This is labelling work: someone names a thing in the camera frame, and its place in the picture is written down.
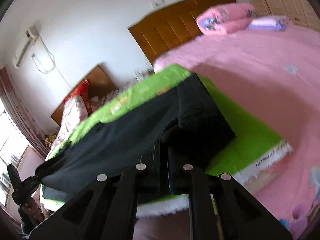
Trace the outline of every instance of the wooden headboard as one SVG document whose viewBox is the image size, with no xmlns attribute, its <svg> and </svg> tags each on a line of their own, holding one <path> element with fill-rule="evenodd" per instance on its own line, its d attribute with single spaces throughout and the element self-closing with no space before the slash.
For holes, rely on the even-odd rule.
<svg viewBox="0 0 320 240">
<path fill-rule="evenodd" d="M 98 96 L 98 97 L 106 96 L 112 90 L 115 90 L 117 88 L 114 85 L 114 83 L 111 81 L 111 79 L 107 76 L 107 74 L 105 74 L 105 72 L 101 69 L 100 65 L 97 65 L 96 67 L 94 67 L 77 85 L 74 86 L 74 88 L 76 88 L 84 79 L 88 80 L 89 82 L 89 98 L 94 96 Z M 61 126 L 63 108 L 64 108 L 64 103 L 62 101 L 62 103 L 56 108 L 56 110 L 51 115 L 51 118 L 59 126 Z"/>
<path fill-rule="evenodd" d="M 151 64 L 161 54 L 201 34 L 196 17 L 209 7 L 236 0 L 184 0 L 145 16 L 129 27 Z"/>
</svg>

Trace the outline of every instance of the folded black garment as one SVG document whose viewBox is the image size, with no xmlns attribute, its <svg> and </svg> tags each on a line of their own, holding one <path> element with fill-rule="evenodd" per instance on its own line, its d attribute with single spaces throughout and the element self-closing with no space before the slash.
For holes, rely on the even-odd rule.
<svg viewBox="0 0 320 240">
<path fill-rule="evenodd" d="M 45 189 L 44 198 L 65 202 L 99 174 L 117 176 L 139 163 L 142 155 L 151 159 L 155 138 L 205 168 L 234 136 L 193 74 L 117 120 L 97 123 L 78 143 L 39 166 L 36 174 L 50 171 L 41 179 L 51 188 Z"/>
</svg>

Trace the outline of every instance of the silver screw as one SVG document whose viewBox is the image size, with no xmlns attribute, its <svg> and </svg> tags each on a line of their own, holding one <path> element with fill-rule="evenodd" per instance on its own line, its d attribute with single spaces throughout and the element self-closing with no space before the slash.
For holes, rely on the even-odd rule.
<svg viewBox="0 0 320 240">
<path fill-rule="evenodd" d="M 139 171 L 143 171 L 147 166 L 144 163 L 139 163 L 136 166 L 136 169 Z"/>
<path fill-rule="evenodd" d="M 97 177 L 97 181 L 103 182 L 103 181 L 106 181 L 107 178 L 108 178 L 108 176 L 106 174 L 100 174 Z"/>
<path fill-rule="evenodd" d="M 223 174 L 221 175 L 221 178 L 222 178 L 223 180 L 231 180 L 231 175 L 228 174 L 228 173 L 223 173 Z"/>
<path fill-rule="evenodd" d="M 193 166 L 191 164 L 185 164 L 183 165 L 183 169 L 185 171 L 191 171 L 193 169 Z"/>
</svg>

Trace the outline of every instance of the white air conditioner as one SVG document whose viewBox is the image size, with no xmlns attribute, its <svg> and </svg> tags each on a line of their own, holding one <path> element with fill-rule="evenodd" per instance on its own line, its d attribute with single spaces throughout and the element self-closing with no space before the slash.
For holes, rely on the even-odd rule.
<svg viewBox="0 0 320 240">
<path fill-rule="evenodd" d="M 39 34 L 36 28 L 30 27 L 29 30 L 25 32 L 23 40 L 19 44 L 16 53 L 12 57 L 12 63 L 16 68 L 22 66 L 26 56 L 28 55 L 31 47 L 36 44 Z"/>
</svg>

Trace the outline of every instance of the wooden wardrobe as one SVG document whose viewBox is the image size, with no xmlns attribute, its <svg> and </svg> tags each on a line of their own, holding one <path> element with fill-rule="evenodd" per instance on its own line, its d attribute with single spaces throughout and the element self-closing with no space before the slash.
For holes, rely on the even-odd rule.
<svg viewBox="0 0 320 240">
<path fill-rule="evenodd" d="M 290 20 L 320 32 L 320 20 L 307 0 L 250 0 L 258 17 L 287 15 Z"/>
</svg>

